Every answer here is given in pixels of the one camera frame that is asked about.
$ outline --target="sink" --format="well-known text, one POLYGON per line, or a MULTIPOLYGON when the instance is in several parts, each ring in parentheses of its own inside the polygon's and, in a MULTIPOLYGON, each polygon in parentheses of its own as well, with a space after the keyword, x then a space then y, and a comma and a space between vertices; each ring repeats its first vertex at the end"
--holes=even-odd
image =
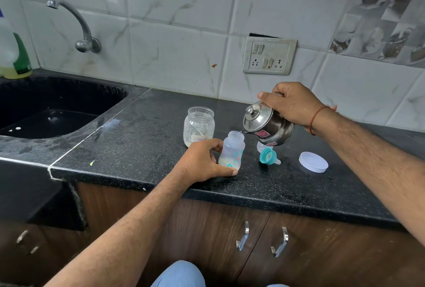
POLYGON ((72 133, 128 95, 119 87, 31 76, 0 84, 0 135, 52 138, 72 133))

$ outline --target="kettle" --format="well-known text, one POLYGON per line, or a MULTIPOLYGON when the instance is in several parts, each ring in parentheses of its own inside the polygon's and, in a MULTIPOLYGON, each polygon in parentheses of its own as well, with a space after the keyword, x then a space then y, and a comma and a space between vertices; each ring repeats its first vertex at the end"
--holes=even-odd
POLYGON ((294 124, 278 111, 258 101, 245 110, 243 128, 247 133, 254 134, 259 142, 267 146, 277 146, 290 138, 294 124))

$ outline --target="power socket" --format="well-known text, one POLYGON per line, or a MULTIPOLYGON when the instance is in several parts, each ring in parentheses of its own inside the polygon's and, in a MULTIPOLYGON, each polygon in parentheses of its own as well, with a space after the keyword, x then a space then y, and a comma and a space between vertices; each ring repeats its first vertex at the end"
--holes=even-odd
POLYGON ((281 38, 247 37, 244 73, 289 75, 297 40, 281 38))

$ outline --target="person's left hand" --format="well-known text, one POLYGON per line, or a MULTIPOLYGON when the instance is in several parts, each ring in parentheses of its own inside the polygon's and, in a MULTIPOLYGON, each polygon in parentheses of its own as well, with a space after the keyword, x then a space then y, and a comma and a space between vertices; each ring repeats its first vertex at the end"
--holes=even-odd
POLYGON ((173 170, 184 172, 188 184, 203 182, 217 176, 234 176, 238 172, 235 168, 216 164, 213 152, 223 149, 223 141, 217 138, 201 140, 192 143, 173 170))

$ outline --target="chrome faucet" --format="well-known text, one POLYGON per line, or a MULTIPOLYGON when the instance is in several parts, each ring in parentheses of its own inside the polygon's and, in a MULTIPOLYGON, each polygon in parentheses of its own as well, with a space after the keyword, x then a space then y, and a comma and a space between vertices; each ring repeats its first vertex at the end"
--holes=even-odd
POLYGON ((100 50, 102 49, 100 41, 91 36, 90 28, 88 27, 87 22, 81 16, 80 12, 78 12, 78 10, 74 8, 73 5, 66 2, 65 0, 47 0, 46 5, 49 8, 53 9, 57 9, 59 5, 61 5, 77 18, 78 22, 81 24, 82 32, 84 35, 84 40, 78 40, 75 43, 75 48, 77 48, 78 51, 87 52, 88 50, 90 50, 94 53, 100 52, 100 50))

